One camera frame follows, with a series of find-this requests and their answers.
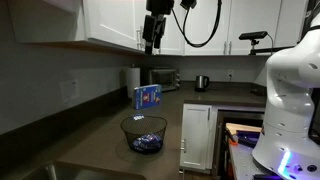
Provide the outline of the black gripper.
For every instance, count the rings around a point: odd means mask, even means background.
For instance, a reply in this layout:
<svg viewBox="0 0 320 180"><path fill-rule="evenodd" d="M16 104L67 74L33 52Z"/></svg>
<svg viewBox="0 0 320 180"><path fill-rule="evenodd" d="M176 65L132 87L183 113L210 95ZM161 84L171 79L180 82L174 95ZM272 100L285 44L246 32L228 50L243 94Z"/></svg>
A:
<svg viewBox="0 0 320 180"><path fill-rule="evenodd" d="M174 7L174 0L147 0L146 9L152 15L165 14L169 15ZM159 49L161 46L161 38L165 31L166 18L157 22L156 18L150 15L145 16L143 39L145 40L145 53L151 54L153 48L153 38L155 30L154 47Z"/></svg>

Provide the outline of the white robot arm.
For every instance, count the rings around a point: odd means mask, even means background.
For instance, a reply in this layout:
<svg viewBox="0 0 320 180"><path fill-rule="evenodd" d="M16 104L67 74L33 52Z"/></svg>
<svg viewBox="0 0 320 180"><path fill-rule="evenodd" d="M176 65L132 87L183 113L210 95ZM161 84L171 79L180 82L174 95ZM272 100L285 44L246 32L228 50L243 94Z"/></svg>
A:
<svg viewBox="0 0 320 180"><path fill-rule="evenodd" d="M320 10L294 47L266 62L267 102L255 161L284 180L320 180L320 145L308 137L314 113L309 90L320 87Z"/></svg>

